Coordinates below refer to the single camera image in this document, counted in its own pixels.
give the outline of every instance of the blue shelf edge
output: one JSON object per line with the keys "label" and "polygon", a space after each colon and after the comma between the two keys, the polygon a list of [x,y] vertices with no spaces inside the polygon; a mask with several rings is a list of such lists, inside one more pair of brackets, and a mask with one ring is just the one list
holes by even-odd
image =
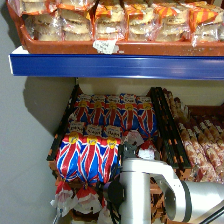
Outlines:
{"label": "blue shelf edge", "polygon": [[14,76],[224,80],[224,57],[9,55]]}

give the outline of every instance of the union jack flag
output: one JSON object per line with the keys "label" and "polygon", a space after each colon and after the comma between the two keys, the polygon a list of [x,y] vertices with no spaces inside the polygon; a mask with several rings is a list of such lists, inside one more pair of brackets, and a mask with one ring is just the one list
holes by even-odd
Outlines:
{"label": "union jack flag", "polygon": [[80,94],[74,105],[74,115],[76,121],[87,122],[89,120],[89,105],[91,96]]}
{"label": "union jack flag", "polygon": [[144,138],[157,136],[157,121],[150,97],[137,97],[139,132]]}
{"label": "union jack flag", "polygon": [[101,172],[99,172],[99,179],[101,182],[107,183],[110,179],[111,173],[117,163],[118,146],[120,144],[119,138],[104,138],[101,142]]}
{"label": "union jack flag", "polygon": [[134,94],[121,94],[122,128],[126,130],[138,129],[138,109]]}
{"label": "union jack flag", "polygon": [[89,105],[89,123],[95,125],[104,124],[105,96],[93,95]]}
{"label": "union jack flag", "polygon": [[121,102],[119,96],[107,95],[105,103],[104,125],[121,126]]}
{"label": "union jack flag", "polygon": [[82,134],[72,132],[65,135],[57,155],[57,168],[61,177],[71,182],[78,177],[78,158],[82,145]]}
{"label": "union jack flag", "polygon": [[79,178],[83,183],[93,185],[98,181],[98,170],[101,171],[100,157],[101,137],[84,136],[78,162]]}

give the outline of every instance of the price label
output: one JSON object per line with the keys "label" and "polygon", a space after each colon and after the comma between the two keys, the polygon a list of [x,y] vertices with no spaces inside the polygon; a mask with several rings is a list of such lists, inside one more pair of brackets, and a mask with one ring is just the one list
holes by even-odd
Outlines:
{"label": "price label", "polygon": [[112,54],[114,52],[116,40],[95,40],[93,47],[104,54]]}

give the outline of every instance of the packaged bread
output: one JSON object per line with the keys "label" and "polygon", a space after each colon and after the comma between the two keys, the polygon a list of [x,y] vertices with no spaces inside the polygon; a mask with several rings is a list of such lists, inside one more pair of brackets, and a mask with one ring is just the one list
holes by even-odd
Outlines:
{"label": "packaged bread", "polygon": [[95,13],[95,40],[125,38],[124,10],[119,0],[100,0]]}
{"label": "packaged bread", "polygon": [[209,5],[207,2],[182,5],[190,9],[189,23],[193,46],[200,42],[219,41],[219,29],[223,23],[223,9],[215,5]]}
{"label": "packaged bread", "polygon": [[173,42],[190,38],[188,24],[188,8],[177,3],[152,4],[155,13],[159,16],[160,29],[156,41]]}
{"label": "packaged bread", "polygon": [[61,41],[61,20],[58,12],[29,16],[25,25],[31,38],[39,41]]}
{"label": "packaged bread", "polygon": [[51,13],[57,9],[55,0],[9,0],[8,3],[18,16]]}
{"label": "packaged bread", "polygon": [[91,16],[88,11],[60,10],[65,41],[90,41],[92,39]]}
{"label": "packaged bread", "polygon": [[127,39],[152,40],[157,24],[153,8],[148,7],[143,0],[125,0],[124,8],[127,20]]}
{"label": "packaged bread", "polygon": [[95,5],[95,0],[57,0],[57,7],[68,10],[86,11]]}

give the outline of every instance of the bread package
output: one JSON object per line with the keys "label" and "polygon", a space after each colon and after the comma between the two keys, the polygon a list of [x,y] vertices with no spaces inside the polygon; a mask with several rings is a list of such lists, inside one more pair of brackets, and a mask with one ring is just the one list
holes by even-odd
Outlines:
{"label": "bread package", "polygon": [[9,0],[8,3],[18,16],[52,13],[57,9],[55,0]]}
{"label": "bread package", "polygon": [[100,0],[95,13],[95,40],[124,38],[124,10],[119,0]]}
{"label": "bread package", "polygon": [[183,4],[190,9],[189,23],[192,45],[200,42],[219,41],[219,29],[223,23],[224,10],[207,2]]}
{"label": "bread package", "polygon": [[92,24],[88,11],[61,9],[62,30],[65,41],[90,41]]}
{"label": "bread package", "polygon": [[190,38],[188,24],[188,9],[177,3],[152,4],[155,13],[159,16],[160,29],[156,41],[173,42]]}
{"label": "bread package", "polygon": [[152,40],[156,30],[153,8],[143,0],[125,0],[127,39],[132,41]]}

